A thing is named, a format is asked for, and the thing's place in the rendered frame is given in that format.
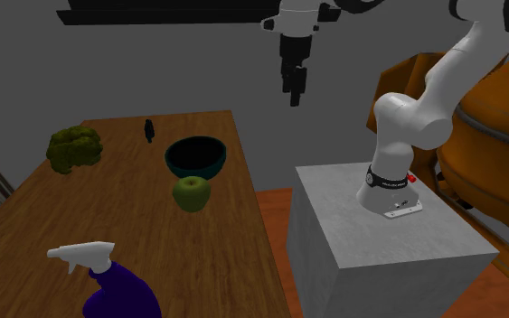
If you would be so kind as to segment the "purple spray bottle white trigger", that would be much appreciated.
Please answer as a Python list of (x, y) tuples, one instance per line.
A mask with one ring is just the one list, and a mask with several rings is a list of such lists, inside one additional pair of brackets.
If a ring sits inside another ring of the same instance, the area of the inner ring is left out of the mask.
[(162, 318), (157, 298), (148, 284), (109, 258), (115, 244), (94, 241), (47, 251), (69, 264), (68, 274), (80, 265), (89, 270), (100, 289), (82, 307), (84, 318)]

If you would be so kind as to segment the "green broccoli head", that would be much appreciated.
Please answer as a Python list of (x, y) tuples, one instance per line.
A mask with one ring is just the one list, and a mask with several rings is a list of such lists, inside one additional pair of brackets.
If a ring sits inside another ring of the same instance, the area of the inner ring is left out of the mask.
[(96, 164), (102, 151), (100, 137), (93, 128), (72, 126), (52, 135), (46, 157), (56, 173), (68, 174), (72, 166)]

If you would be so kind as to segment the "black wall shelf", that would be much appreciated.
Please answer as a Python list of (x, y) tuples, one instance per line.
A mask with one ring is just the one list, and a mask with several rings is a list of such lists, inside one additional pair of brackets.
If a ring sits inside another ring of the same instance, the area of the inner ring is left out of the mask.
[(280, 0), (68, 0), (66, 25), (259, 23)]

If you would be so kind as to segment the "dark teal bowl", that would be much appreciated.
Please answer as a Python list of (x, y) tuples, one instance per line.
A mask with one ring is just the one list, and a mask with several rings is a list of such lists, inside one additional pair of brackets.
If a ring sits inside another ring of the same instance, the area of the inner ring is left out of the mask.
[(225, 164), (227, 147), (212, 136), (190, 136), (178, 140), (165, 151), (165, 163), (178, 178), (199, 176), (210, 180)]

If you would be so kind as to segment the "green apple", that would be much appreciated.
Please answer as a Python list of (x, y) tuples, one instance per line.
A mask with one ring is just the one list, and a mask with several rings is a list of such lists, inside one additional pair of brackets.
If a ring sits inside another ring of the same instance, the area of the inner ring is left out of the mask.
[(173, 188), (175, 202), (186, 212), (202, 210), (210, 196), (211, 185), (199, 176), (181, 178)]

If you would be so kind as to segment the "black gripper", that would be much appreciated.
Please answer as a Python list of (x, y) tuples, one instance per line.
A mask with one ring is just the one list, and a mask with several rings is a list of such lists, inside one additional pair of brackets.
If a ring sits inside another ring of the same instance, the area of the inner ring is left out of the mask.
[(282, 59), (282, 91), (291, 93), (290, 106), (298, 107), (301, 95), (306, 91), (306, 68), (301, 67), (311, 52), (313, 36), (279, 38), (279, 56)]

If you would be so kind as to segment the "grey robot stand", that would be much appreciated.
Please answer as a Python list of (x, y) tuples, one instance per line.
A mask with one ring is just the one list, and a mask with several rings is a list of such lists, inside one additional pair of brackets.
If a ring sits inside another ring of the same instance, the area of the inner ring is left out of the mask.
[(441, 318), (498, 251), (422, 181), (389, 219), (355, 194), (365, 163), (299, 166), (287, 254), (304, 318)]

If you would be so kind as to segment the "wooden table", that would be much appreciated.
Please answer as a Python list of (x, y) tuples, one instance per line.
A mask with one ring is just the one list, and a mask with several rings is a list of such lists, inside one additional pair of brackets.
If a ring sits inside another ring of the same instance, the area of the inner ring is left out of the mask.
[[(83, 318), (97, 290), (83, 267), (47, 252), (110, 241), (111, 258), (147, 282), (163, 318), (290, 318), (230, 111), (94, 119), (101, 160), (61, 175), (41, 164), (0, 207), (0, 318)], [(203, 210), (175, 203), (166, 148), (188, 136), (227, 147)]]

